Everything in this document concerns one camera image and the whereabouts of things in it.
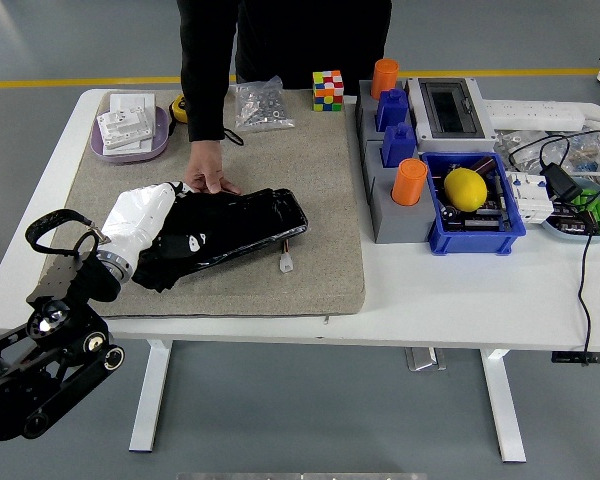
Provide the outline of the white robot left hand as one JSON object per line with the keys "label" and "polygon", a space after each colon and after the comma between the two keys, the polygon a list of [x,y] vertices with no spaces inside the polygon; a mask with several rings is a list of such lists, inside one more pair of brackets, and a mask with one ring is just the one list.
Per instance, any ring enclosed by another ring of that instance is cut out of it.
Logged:
{"label": "white robot left hand", "polygon": [[148,258],[177,259],[200,253],[208,246],[208,233],[161,233],[175,202],[192,190],[182,182],[161,183],[121,193],[102,233],[109,239],[98,249],[101,259],[121,258],[136,263]]}

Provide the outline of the person's right hand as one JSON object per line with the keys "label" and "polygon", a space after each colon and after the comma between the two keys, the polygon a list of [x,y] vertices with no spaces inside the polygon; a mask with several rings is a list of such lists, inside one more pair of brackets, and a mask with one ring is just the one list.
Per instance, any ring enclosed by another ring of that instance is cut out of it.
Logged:
{"label": "person's right hand", "polygon": [[219,141],[204,140],[191,143],[183,181],[197,192],[228,192],[237,195],[241,193],[241,190],[224,175],[222,147]]}

